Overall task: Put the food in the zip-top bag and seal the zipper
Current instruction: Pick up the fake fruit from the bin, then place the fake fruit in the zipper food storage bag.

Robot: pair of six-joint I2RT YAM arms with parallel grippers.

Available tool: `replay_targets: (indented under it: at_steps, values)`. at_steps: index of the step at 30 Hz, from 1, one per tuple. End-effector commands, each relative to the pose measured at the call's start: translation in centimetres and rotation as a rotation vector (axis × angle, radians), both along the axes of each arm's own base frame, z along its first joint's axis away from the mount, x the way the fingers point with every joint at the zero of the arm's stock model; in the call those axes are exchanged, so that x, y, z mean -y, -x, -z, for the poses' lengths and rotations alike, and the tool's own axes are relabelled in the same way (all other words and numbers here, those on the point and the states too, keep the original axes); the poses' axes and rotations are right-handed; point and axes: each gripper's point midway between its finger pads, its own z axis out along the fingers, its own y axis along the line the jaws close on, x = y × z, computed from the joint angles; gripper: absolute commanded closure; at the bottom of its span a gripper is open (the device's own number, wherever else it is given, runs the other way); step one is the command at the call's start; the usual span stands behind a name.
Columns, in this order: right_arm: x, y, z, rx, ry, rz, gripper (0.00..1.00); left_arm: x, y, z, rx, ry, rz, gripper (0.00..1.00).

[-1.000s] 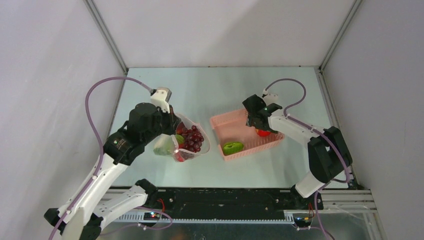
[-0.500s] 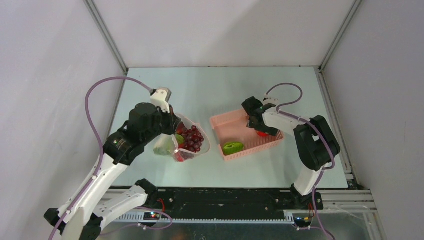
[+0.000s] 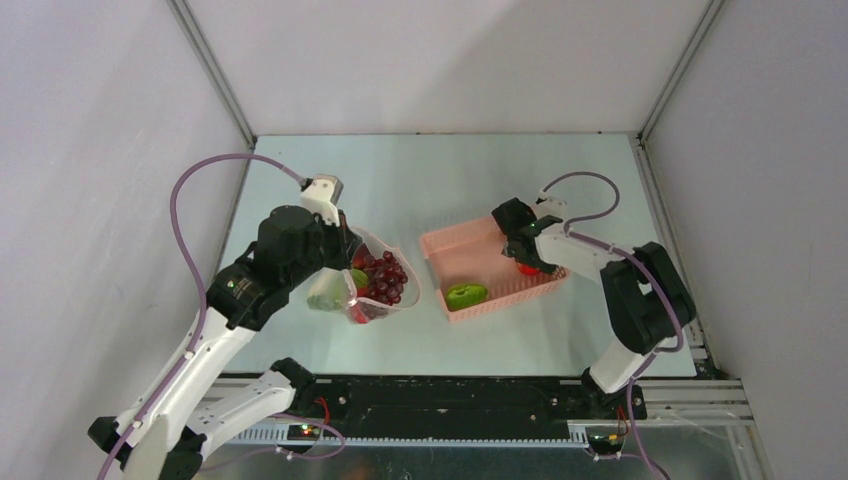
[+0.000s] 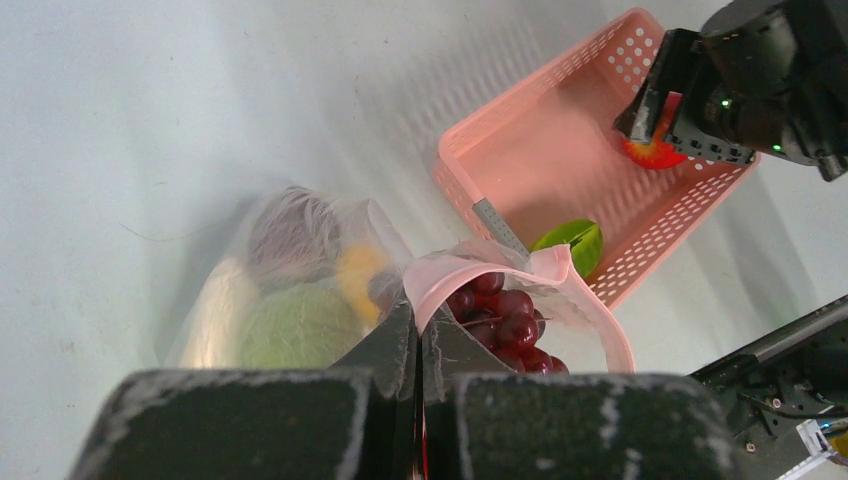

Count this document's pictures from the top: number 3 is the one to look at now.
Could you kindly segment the red tomato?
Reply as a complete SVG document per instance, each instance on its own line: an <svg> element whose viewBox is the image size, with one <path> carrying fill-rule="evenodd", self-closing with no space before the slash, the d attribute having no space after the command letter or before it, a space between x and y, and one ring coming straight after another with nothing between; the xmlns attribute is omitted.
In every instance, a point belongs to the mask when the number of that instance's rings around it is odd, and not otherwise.
<svg viewBox="0 0 848 480"><path fill-rule="evenodd" d="M536 276L536 275L539 275L541 273L541 271L538 268L535 268L535 267L532 267L532 266L529 266L529 265L525 265L525 264L520 263L520 262L518 262L516 264L516 266L517 266L518 271L522 275L525 275L525 276Z"/></svg>

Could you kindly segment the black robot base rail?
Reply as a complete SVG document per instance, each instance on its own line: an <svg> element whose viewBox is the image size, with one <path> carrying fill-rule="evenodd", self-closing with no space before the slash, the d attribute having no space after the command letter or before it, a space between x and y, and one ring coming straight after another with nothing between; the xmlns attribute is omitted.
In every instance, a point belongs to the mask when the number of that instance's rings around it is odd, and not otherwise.
<svg viewBox="0 0 848 480"><path fill-rule="evenodd" d="M579 377L319 375L286 413L354 441L545 441L579 421L648 417L640 387L606 394Z"/></svg>

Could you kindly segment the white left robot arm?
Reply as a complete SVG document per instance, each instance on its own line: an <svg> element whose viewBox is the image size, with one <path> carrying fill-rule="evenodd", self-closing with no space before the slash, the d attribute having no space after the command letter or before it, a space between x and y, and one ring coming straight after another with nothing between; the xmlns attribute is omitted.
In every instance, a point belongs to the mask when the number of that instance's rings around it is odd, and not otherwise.
<svg viewBox="0 0 848 480"><path fill-rule="evenodd" d="M229 361L289 302L290 294L325 268L347 270L362 239L328 202L274 209L258 236L208 287L198 315L155 385L116 417L99 417L89 437L125 475L190 479L204 460L240 431L287 411L304 416L316 403L311 374L292 359L275 362L247 389L199 403Z"/></svg>

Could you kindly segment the pink perforated plastic basket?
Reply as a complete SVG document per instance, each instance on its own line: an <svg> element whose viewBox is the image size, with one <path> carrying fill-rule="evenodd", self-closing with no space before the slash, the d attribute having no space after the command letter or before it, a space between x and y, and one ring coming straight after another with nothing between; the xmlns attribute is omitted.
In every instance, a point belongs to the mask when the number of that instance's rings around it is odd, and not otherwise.
<svg viewBox="0 0 848 480"><path fill-rule="evenodd" d="M502 254L505 242L490 216L421 235L419 245L432 272L436 298L449 322L461 322L552 293L569 279L571 272L563 267L552 275L522 275L516 261ZM466 283L486 286L486 301L450 312L444 294L450 287Z"/></svg>

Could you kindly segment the red bell pepper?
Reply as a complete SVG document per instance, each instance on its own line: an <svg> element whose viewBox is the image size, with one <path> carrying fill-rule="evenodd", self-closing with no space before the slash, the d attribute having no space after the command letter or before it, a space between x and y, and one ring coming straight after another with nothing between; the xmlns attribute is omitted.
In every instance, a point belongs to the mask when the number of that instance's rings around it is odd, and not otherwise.
<svg viewBox="0 0 848 480"><path fill-rule="evenodd" d="M351 320L356 324L368 324L371 318L371 306L364 302L356 302L348 309Z"/></svg>

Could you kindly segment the dark purple grape bunch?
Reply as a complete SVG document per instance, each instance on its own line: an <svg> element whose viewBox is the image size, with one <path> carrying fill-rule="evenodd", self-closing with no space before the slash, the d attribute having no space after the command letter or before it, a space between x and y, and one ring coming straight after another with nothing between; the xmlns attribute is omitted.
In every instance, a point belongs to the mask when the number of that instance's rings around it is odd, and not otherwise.
<svg viewBox="0 0 848 480"><path fill-rule="evenodd" d="M410 277L392 251L385 250L379 257L367 257L364 273L367 276L366 298L385 305L401 302Z"/></svg>

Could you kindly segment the green leafy lettuce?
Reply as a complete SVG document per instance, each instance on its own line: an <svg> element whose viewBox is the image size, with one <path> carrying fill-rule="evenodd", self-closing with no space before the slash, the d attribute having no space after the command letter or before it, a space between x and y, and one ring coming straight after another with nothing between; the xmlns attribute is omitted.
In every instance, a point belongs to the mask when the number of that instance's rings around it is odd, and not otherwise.
<svg viewBox="0 0 848 480"><path fill-rule="evenodd" d="M314 285L308 292L307 305L310 309L319 311L342 310L349 300L349 290L346 286Z"/></svg>

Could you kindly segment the green bell pepper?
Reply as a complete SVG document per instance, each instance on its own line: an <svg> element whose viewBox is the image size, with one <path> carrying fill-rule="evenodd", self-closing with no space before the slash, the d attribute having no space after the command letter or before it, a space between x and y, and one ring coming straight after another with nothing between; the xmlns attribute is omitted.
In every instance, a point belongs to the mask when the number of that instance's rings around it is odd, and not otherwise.
<svg viewBox="0 0 848 480"><path fill-rule="evenodd" d="M454 312L485 302L488 294L488 288L482 284L458 284L446 291L444 301L447 309L450 312Z"/></svg>

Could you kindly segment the clear zip top bag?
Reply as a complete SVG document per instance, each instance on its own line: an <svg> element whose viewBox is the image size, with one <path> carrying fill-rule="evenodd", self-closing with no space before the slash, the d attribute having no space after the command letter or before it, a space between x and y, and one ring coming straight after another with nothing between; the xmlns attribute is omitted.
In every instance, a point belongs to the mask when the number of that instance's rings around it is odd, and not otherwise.
<svg viewBox="0 0 848 480"><path fill-rule="evenodd" d="M400 311L408 310L415 306L419 302L421 297L420 285L416 273L414 272L410 263L403 255L402 251L395 246L391 246L385 243L377 236L371 234L370 232L364 229L355 228L353 232L362 237L363 244L354 254L352 267L342 271L337 271L333 269L322 270L312 281L309 290L314 285L346 286L349 290L349 300L347 301L347 305L342 310L332 311L331 313L343 314L352 323L354 322L351 320L348 314L348 309L356 302L364 302L371 306L372 320L370 322L388 317ZM379 257L385 250L392 251L395 255L399 257L400 263L403 265L407 274L410 277L410 280L406 285L405 291L403 293L402 300L397 305L381 304L364 296L364 290L367 283L367 276L364 273L366 258Z"/></svg>

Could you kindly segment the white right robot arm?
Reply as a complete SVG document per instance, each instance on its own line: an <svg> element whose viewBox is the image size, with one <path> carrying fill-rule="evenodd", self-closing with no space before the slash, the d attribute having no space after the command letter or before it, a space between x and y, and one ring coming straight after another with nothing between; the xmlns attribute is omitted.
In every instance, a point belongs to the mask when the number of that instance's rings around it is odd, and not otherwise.
<svg viewBox="0 0 848 480"><path fill-rule="evenodd" d="M542 204L512 198L491 213L505 237L504 256L545 274L569 270L603 291L613 338L587 369L585 411L606 418L622 403L620 390L661 353L683 349L684 327L696 308L667 250L656 242L625 248L573 229Z"/></svg>

